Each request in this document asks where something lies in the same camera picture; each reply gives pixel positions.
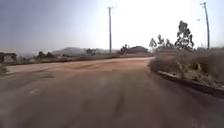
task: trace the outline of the road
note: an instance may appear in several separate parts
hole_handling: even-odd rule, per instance
[[[0,127],[224,127],[223,99],[160,78],[148,61],[9,67],[11,74],[0,78]]]

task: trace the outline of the hazy sky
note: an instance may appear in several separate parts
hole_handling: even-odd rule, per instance
[[[224,1],[206,0],[211,46],[224,46]],[[189,24],[197,46],[206,46],[201,0],[0,0],[0,50],[37,52],[64,47],[108,48],[108,6],[113,48],[148,47],[161,34],[176,40],[178,23]]]

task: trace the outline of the building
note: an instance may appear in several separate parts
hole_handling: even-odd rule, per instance
[[[15,61],[16,61],[15,53],[0,52],[0,63],[11,64],[11,63],[15,63]]]

